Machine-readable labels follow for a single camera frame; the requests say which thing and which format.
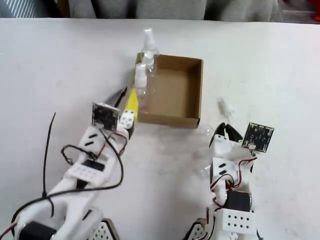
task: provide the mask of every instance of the circuit board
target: circuit board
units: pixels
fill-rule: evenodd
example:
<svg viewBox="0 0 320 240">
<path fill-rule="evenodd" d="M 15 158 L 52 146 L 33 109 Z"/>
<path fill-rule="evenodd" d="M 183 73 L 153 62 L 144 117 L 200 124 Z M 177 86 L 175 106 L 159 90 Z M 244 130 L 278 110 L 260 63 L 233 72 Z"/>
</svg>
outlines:
<svg viewBox="0 0 320 240">
<path fill-rule="evenodd" d="M 116 131 L 119 118 L 119 109 L 105 103 L 92 103 L 93 126 L 109 131 Z"/>
<path fill-rule="evenodd" d="M 265 153 L 274 130 L 273 127 L 250 122 L 242 141 L 242 147 Z"/>
</svg>

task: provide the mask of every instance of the table surface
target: table surface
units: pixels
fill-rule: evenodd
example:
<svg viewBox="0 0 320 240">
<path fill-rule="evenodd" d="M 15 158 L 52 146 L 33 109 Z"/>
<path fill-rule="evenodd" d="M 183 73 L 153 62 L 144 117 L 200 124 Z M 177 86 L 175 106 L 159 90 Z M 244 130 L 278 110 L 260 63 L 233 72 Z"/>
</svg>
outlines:
<svg viewBox="0 0 320 240">
<path fill-rule="evenodd" d="M 202 124 L 225 120 L 217 105 L 224 97 L 240 133 L 248 122 L 275 127 L 252 178 L 264 239 L 319 236 L 320 26 L 185 20 L 0 19 L 0 228 L 41 195 L 53 113 L 48 189 L 68 169 L 60 149 L 79 142 L 91 103 L 132 77 L 145 27 L 153 27 L 162 54 L 204 60 Z M 207 143 L 196 135 L 138 124 L 123 155 L 122 186 L 95 202 L 121 239 L 181 239 L 205 216 L 212 197 L 201 171 Z"/>
</svg>

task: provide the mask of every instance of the open cardboard box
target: open cardboard box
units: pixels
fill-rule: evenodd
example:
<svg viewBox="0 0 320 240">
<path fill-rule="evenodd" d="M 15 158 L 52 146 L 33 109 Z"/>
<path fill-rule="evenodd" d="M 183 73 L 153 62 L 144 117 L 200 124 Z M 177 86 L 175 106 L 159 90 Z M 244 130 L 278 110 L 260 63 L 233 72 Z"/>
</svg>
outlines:
<svg viewBox="0 0 320 240">
<path fill-rule="evenodd" d="M 201 115 L 203 63 L 196 58 L 160 55 L 152 83 L 155 91 L 148 95 L 147 111 L 138 113 L 138 121 L 197 128 Z"/>
</svg>

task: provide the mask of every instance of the yellow object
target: yellow object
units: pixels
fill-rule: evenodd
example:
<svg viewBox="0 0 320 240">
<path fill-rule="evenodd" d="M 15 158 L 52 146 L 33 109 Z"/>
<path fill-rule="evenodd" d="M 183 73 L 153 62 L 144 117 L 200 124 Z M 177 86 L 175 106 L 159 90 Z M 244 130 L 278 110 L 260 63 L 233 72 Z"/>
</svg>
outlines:
<svg viewBox="0 0 320 240">
<path fill-rule="evenodd" d="M 132 88 L 129 99 L 126 103 L 125 110 L 134 111 L 134 122 L 138 120 L 138 98 L 137 92 Z"/>
</svg>

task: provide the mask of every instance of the spray nozzle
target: spray nozzle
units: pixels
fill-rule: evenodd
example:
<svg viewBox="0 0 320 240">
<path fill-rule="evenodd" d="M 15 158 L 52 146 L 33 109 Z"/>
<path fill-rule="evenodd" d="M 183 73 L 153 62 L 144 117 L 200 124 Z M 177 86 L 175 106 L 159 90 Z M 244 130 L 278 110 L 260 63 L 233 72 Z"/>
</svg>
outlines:
<svg viewBox="0 0 320 240">
<path fill-rule="evenodd" d="M 144 31 L 144 48 L 147 50 L 153 50 L 156 46 L 156 41 L 152 28 L 146 28 Z"/>
<path fill-rule="evenodd" d="M 155 59 L 152 51 L 147 51 L 143 55 L 142 63 L 145 64 L 146 69 L 152 69 L 154 67 Z"/>
<path fill-rule="evenodd" d="M 134 86 L 136 88 L 145 88 L 147 86 L 146 65 L 139 63 L 135 66 Z"/>
</svg>

